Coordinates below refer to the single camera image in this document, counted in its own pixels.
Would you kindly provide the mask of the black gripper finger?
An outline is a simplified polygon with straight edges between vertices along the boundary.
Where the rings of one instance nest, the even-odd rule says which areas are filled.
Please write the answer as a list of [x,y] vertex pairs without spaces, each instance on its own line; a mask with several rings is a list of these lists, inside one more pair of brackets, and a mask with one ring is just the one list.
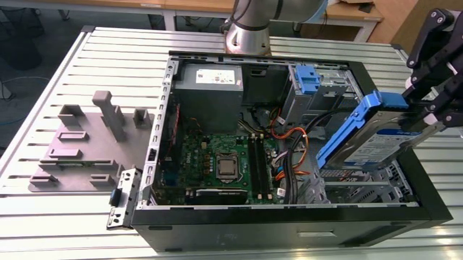
[[432,100],[423,100],[410,92],[401,94],[409,108],[400,121],[405,132],[436,133],[461,127],[461,92],[440,92]]
[[401,96],[406,100],[420,100],[448,77],[452,71],[441,61],[443,55],[433,55],[447,45],[455,16],[447,9],[432,9],[425,16],[412,50],[408,55],[406,67],[412,74]]

